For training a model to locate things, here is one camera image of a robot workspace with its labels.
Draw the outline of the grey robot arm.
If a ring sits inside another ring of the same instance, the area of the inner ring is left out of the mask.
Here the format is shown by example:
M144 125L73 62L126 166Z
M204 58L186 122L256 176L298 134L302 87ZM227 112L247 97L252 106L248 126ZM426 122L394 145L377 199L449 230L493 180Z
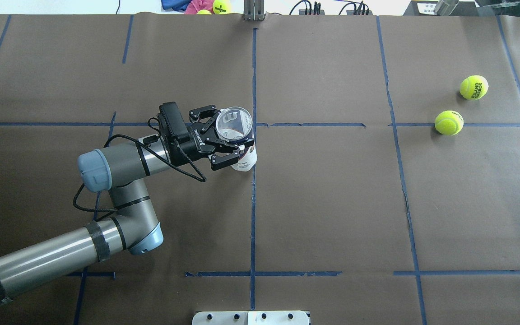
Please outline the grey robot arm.
M189 124L175 102L152 118L154 134L114 134L104 146L78 158L81 186L72 205L99 214L76 230L0 257L0 306L54 279L112 255L142 255L159 247L163 231L144 179L174 170L207 179L195 165L209 160L213 171L249 171L256 162L254 118L243 107L208 105L189 111Z

